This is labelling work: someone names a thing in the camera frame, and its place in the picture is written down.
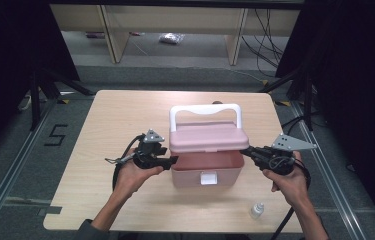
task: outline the floor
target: floor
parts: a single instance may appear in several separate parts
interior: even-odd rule
[[[277,55],[269,47],[271,44],[268,39],[266,39],[265,45],[269,49],[261,47],[259,52],[268,58],[272,64],[262,59],[257,60],[256,55],[242,41],[237,64],[230,66],[223,36],[188,34],[184,36],[181,42],[172,45],[159,42],[159,33],[145,33],[139,36],[131,36],[122,61],[114,64],[111,62],[104,39],[87,38],[83,32],[62,32],[62,35],[77,67],[221,69],[250,79],[256,79],[256,76],[250,74],[250,71],[259,70],[261,71],[261,76],[266,76],[270,80],[273,79],[272,76],[276,70],[273,65],[277,63]],[[261,38],[245,37],[245,41],[255,50],[260,47],[258,40],[261,40]],[[273,37],[272,42],[278,47],[279,50],[277,51],[282,51],[288,42],[288,38]],[[93,76],[87,82],[92,83],[94,81]],[[273,97],[279,98],[278,100],[285,99],[284,95],[277,94],[278,92],[275,91]],[[53,127],[53,124],[62,119],[65,114],[73,116],[66,119],[66,121],[70,122],[69,126],[72,129],[69,132],[73,134],[72,136],[67,136],[68,144],[74,144],[77,137],[76,133],[79,132],[83,123],[83,119],[76,116],[85,116],[91,102],[91,99],[74,101],[74,108],[72,109],[65,108],[65,105],[57,104],[50,113],[57,120],[48,123],[50,126],[46,126],[46,128]],[[300,103],[292,104],[293,107],[291,108],[276,106],[280,119],[289,119],[292,116],[301,114],[300,107],[296,106]],[[26,128],[29,125],[29,115],[28,109],[21,112],[10,123],[9,131],[0,140],[0,145],[5,146],[4,148],[7,149],[0,152],[0,158],[13,160],[15,156],[18,157],[21,154],[19,151],[20,146],[24,146],[25,139],[32,137]],[[316,127],[313,133],[310,134],[306,131],[306,127],[303,124],[299,124],[300,128],[296,128],[292,134],[305,136],[310,142],[318,141],[318,144],[323,146],[321,148],[324,151],[309,153],[310,158],[317,159],[317,164],[311,166],[317,176],[315,176],[315,181],[312,184],[313,188],[310,192],[315,200],[317,212],[327,219],[325,225],[328,231],[331,232],[333,239],[375,239],[375,209],[371,200],[366,195],[359,179],[344,168],[347,159],[339,150],[340,148],[336,146],[334,136],[324,126],[323,117],[316,117],[313,121],[315,126],[320,126]],[[44,139],[48,139],[47,134],[49,134],[48,131],[40,133]],[[41,154],[35,148],[36,146],[33,146],[32,149],[28,149],[28,154],[31,154],[31,160],[24,163],[24,168],[12,180],[14,182],[10,183],[14,184],[14,186],[7,192],[9,196],[4,196],[6,199],[3,209],[0,211],[0,239],[32,239],[32,236],[35,236],[36,239],[71,239],[73,233],[45,231],[42,226],[42,218],[55,191],[53,188],[47,188],[45,186],[47,185],[46,182],[53,182],[53,184],[57,185],[60,180],[51,178],[48,173],[63,171],[66,164],[65,159],[67,160],[71,154],[70,148],[62,147],[54,150],[56,151],[55,153],[50,150],[48,152],[42,151]],[[51,164],[42,164],[44,161],[49,161],[49,157],[54,158],[53,162]],[[330,160],[330,166],[328,166],[330,171],[324,173],[328,165],[327,159]],[[3,185],[2,180],[7,170],[12,168],[12,166],[12,161],[0,162],[0,186]],[[266,235],[250,235],[249,237],[251,239],[269,238]],[[280,239],[291,239],[291,237],[291,235],[284,235]],[[300,236],[293,235],[293,237],[298,239]]]

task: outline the white handle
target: white handle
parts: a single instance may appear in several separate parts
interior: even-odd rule
[[[229,104],[205,104],[205,105],[186,105],[186,106],[174,106],[169,111],[170,129],[171,132],[177,131],[177,124],[175,122],[175,115],[179,111],[189,111],[196,114],[208,115],[220,112],[222,110],[232,109],[236,111],[237,115],[237,128],[242,128],[241,124],[241,108],[235,103]]]

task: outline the gray carpet floor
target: gray carpet floor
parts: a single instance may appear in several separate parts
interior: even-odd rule
[[[232,71],[198,68],[110,68],[78,66],[81,85],[93,91],[101,89],[183,90],[218,92],[256,92],[263,80],[273,82],[259,71]],[[73,91],[58,85],[61,91]],[[287,100],[288,84],[271,93],[274,101]],[[49,206],[76,143],[93,98],[74,93],[63,97],[67,103],[54,105],[38,136],[7,201],[0,210],[0,239],[71,239],[74,231],[48,231],[43,227],[44,211]],[[275,104],[281,123],[295,116],[292,108]],[[30,110],[15,115],[0,137],[0,183],[29,134]],[[330,162],[332,171],[351,204],[368,239],[375,239],[375,207],[357,176],[346,169],[348,160],[321,115],[313,117],[314,134]],[[49,135],[56,124],[58,134],[65,135],[60,146],[47,146],[58,139]],[[303,139],[300,126],[293,137]],[[310,196],[332,239],[351,239],[333,201],[320,169],[310,152],[303,152],[312,174]],[[251,234],[251,239],[269,239],[270,234]],[[299,239],[301,234],[281,234],[279,239]]]

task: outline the clear plastic bottle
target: clear plastic bottle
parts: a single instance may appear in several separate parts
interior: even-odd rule
[[[264,212],[264,204],[263,203],[256,203],[250,209],[250,216],[253,219],[257,219],[262,215],[263,212]]]

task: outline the small bottle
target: small bottle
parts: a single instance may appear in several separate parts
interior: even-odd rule
[[[257,219],[257,218],[259,218],[259,216],[262,215],[263,212],[264,212],[264,204],[263,203],[257,203],[255,205],[253,205],[253,207],[250,209],[250,216],[253,219]]]

